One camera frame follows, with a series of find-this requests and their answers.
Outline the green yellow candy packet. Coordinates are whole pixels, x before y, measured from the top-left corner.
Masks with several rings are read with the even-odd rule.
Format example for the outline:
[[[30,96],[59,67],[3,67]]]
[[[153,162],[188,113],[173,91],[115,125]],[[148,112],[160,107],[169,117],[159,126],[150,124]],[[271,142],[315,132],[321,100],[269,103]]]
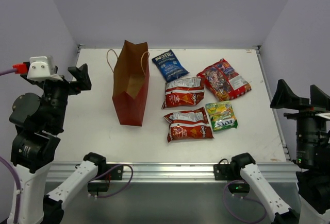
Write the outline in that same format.
[[[209,103],[205,106],[213,132],[237,128],[238,121],[230,101]]]

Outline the red Doritos chip bag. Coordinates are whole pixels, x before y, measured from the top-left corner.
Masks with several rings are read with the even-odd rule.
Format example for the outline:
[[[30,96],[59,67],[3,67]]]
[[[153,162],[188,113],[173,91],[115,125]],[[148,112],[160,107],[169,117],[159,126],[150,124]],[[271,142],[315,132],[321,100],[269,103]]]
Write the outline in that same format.
[[[205,95],[205,80],[200,77],[177,79],[164,85],[162,109],[196,106]]]

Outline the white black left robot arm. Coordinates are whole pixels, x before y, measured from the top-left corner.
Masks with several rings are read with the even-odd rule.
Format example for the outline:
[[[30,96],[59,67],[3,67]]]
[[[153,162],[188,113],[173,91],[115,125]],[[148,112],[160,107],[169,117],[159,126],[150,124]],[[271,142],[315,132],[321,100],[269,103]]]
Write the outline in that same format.
[[[88,66],[69,67],[74,81],[50,71],[43,63],[19,65],[20,76],[43,90],[20,95],[12,106],[10,122],[17,134],[12,143],[11,159],[5,166],[15,187],[7,223],[60,223],[75,195],[94,178],[107,173],[106,158],[97,153],[84,156],[78,168],[56,189],[45,193],[46,178],[60,143],[65,112],[70,95],[91,90]]]

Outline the blue Kettle potato chips bag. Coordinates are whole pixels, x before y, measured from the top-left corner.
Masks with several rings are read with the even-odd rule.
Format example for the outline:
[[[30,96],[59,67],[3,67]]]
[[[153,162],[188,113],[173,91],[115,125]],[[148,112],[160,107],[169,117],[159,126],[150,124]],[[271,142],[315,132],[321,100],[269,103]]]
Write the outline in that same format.
[[[177,80],[189,74],[171,49],[154,57],[152,62],[157,66],[166,82]]]

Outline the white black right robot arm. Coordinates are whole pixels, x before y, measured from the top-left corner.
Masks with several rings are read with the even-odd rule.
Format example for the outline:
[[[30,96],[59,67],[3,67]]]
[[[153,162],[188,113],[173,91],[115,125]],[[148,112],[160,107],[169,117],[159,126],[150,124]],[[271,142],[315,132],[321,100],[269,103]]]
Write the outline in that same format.
[[[287,204],[262,175],[249,153],[232,157],[229,172],[245,181],[261,202],[271,223],[329,223],[329,96],[316,85],[310,97],[299,97],[280,79],[272,109],[290,109],[296,122],[295,172],[301,202],[299,212]]]

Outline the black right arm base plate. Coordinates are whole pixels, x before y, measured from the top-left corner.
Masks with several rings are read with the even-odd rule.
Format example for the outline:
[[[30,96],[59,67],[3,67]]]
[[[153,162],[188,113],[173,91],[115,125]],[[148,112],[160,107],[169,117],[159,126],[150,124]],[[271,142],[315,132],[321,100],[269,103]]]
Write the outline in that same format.
[[[221,159],[213,165],[213,174],[216,181],[233,181],[242,179],[238,173],[234,171],[228,159]]]

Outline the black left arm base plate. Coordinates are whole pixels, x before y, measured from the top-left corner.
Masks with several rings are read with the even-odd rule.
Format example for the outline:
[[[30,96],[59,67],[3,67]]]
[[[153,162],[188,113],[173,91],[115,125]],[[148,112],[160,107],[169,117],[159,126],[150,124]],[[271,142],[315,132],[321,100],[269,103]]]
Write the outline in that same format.
[[[123,164],[105,164],[90,182],[94,180],[122,180],[123,167]]]

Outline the red brown paper bag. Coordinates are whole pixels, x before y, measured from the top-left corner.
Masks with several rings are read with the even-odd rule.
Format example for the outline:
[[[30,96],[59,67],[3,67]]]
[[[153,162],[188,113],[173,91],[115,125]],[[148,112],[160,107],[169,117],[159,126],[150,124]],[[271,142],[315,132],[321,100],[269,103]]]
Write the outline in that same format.
[[[142,126],[149,90],[149,46],[147,42],[134,44],[124,41],[115,54],[113,73],[113,105],[121,125]]]

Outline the red patterned snack bag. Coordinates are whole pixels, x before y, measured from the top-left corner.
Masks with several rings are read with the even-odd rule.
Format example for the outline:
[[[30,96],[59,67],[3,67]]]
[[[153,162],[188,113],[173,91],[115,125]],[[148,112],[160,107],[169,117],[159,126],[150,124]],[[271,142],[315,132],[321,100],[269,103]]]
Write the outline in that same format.
[[[251,85],[225,59],[197,73],[218,101],[233,100],[252,90]]]

